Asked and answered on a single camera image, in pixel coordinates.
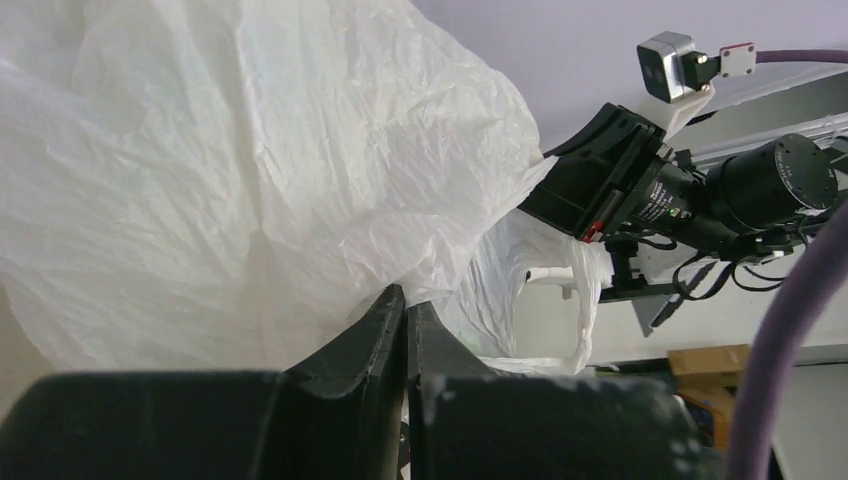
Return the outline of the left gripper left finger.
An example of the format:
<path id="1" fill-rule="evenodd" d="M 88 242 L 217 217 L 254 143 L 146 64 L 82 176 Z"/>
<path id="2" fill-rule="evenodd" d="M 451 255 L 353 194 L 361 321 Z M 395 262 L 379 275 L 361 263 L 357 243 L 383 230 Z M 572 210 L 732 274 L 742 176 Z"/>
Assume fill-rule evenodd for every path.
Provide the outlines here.
<path id="1" fill-rule="evenodd" d="M 394 479 L 405 299 L 285 371 L 54 374 L 1 425 L 5 479 Z"/>

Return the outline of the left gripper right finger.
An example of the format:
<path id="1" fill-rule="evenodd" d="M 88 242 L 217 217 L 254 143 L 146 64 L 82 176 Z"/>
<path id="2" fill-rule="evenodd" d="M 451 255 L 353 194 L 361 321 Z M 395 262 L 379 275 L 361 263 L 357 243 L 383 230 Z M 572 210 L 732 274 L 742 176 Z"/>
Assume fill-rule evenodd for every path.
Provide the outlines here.
<path id="1" fill-rule="evenodd" d="M 415 479 L 717 479 L 680 401 L 627 376 L 525 376 L 487 367 L 434 307 L 408 312 Z"/>

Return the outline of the white plastic bag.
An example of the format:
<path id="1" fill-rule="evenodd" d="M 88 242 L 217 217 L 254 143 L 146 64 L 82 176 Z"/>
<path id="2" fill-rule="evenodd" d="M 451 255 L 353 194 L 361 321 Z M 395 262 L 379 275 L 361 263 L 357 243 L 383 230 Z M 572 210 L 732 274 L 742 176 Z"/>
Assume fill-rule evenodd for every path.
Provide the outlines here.
<path id="1" fill-rule="evenodd" d="M 501 72 L 407 1 L 5 1 L 1 282 L 56 369 L 279 368 L 397 284 L 510 356 L 528 270 L 610 269 L 522 214 Z"/>

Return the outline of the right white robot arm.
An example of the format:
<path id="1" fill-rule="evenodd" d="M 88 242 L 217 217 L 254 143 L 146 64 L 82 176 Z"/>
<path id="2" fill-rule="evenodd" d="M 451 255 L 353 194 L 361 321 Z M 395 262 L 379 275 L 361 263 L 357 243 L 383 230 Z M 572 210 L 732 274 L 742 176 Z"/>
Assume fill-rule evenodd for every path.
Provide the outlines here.
<path id="1" fill-rule="evenodd" d="M 604 245 L 613 273 L 602 302 L 694 301 L 721 261 L 714 296 L 739 269 L 791 254 L 845 200 L 829 151 L 805 136 L 782 135 L 705 171 L 674 160 L 663 136 L 606 104 L 550 151 L 553 168 L 521 203 L 544 224 Z"/>

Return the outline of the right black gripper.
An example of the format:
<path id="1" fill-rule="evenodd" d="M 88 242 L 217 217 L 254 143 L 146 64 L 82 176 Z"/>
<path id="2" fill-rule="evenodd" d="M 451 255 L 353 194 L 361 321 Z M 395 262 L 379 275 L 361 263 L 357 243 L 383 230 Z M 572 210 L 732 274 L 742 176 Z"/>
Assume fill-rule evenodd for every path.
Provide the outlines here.
<path id="1" fill-rule="evenodd" d="M 604 104 L 545 154 L 553 167 L 519 209 L 583 242 L 604 241 L 625 222 L 678 242 L 701 242 L 700 187 L 668 161 L 664 135 L 643 116 Z"/>

